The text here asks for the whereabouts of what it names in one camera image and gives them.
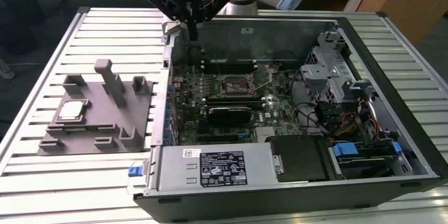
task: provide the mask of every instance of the cable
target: cable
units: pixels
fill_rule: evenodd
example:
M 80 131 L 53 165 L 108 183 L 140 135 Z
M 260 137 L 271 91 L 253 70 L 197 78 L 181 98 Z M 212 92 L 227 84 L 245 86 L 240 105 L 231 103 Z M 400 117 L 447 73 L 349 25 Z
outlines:
M 312 102 L 299 102 L 297 104 L 295 104 L 295 100 L 293 100 L 293 98 L 292 98 L 292 88 L 293 88 L 293 83 L 296 82 L 296 77 L 297 77 L 297 75 L 299 75 L 299 73 L 300 73 L 300 69 L 296 71 L 296 73 L 293 74 L 295 76 L 293 76 L 293 78 L 292 78 L 292 84 L 291 84 L 291 87 L 289 87 L 289 99 L 291 99 L 291 103 L 295 105 L 295 107 L 296 107 L 296 110 L 297 110 L 297 112 L 309 120 L 309 121 L 312 121 L 313 122 L 313 124 L 320 128 L 320 131 L 321 131 L 321 133 L 324 134 L 324 135 L 329 135 L 329 136 L 332 136 L 332 134 L 331 134 L 331 132 L 325 129 L 325 127 L 324 126 L 321 126 L 321 124 L 315 120 L 315 119 L 312 119 L 311 118 L 311 116 L 308 116 L 299 108 L 297 108 L 297 106 L 299 105 L 301 105 L 301 104 L 313 104 Z

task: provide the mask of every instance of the blue latch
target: blue latch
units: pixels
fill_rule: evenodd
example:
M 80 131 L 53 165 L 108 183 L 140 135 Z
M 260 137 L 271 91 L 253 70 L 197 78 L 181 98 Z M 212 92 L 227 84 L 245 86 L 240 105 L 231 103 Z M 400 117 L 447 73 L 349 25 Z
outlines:
M 143 176 L 143 166 L 131 166 L 128 169 L 128 177 L 141 177 Z
M 392 146 L 393 146 L 395 153 L 399 154 L 401 152 L 401 146 L 399 142 L 392 142 Z
M 336 144 L 333 147 L 333 153 L 335 156 L 341 156 L 341 155 L 356 155 L 357 153 L 357 148 L 353 143 L 340 143 Z

